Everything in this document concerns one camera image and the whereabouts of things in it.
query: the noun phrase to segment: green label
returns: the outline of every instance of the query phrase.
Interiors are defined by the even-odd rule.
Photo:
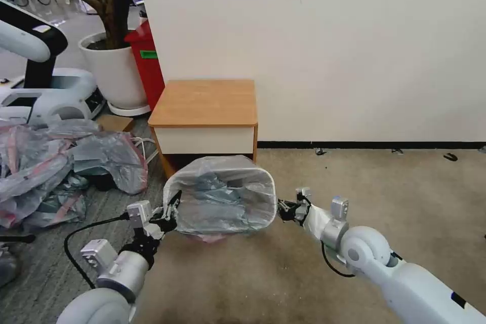
[[[143,59],[157,59],[157,52],[156,51],[140,51],[140,56]]]

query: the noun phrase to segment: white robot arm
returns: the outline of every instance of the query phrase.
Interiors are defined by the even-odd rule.
[[[119,253],[105,239],[92,240],[81,249],[84,259],[98,272],[97,288],[71,301],[57,324],[128,324],[133,320],[137,297],[160,241],[177,226],[180,197],[181,192],[155,210],[147,200],[128,205],[135,237]]]
[[[388,306],[404,323],[486,324],[486,317],[454,290],[395,253],[380,232],[365,226],[349,228],[347,200],[335,197],[328,212],[312,205],[308,195],[308,189],[303,188],[297,190],[297,202],[279,200],[280,217],[297,222],[320,240],[326,260],[327,252],[354,274],[377,284]]]
[[[297,201],[278,201],[278,214],[295,221],[318,239],[329,266],[345,277],[364,276],[377,284],[388,306],[406,324],[486,324],[486,317],[425,268],[408,263],[394,252],[386,238],[373,228],[349,228],[348,201],[333,199],[331,211],[308,200],[299,189]],[[92,240],[82,255],[98,271],[98,288],[74,299],[59,316],[58,324],[105,324],[132,321],[145,274],[164,234],[176,227],[176,207],[181,192],[171,202],[152,211],[148,201],[127,207],[135,239],[117,254],[108,241]],[[353,274],[343,274],[328,261],[326,252]]]

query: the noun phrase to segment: pile of plastic bags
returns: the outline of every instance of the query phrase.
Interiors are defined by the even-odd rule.
[[[147,163],[129,133],[102,132],[85,119],[37,130],[0,121],[0,226],[83,220],[84,176],[106,174],[128,194],[146,188]]]

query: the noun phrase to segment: red trash bin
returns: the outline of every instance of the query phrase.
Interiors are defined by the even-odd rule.
[[[153,110],[165,84],[148,20],[143,22],[136,30],[130,32],[125,37],[125,41],[130,43],[132,47],[138,73],[147,95],[147,102],[150,110]]]

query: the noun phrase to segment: nightstand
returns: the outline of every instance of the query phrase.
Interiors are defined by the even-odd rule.
[[[205,155],[256,161],[258,119],[252,80],[174,80],[148,121],[167,177]]]

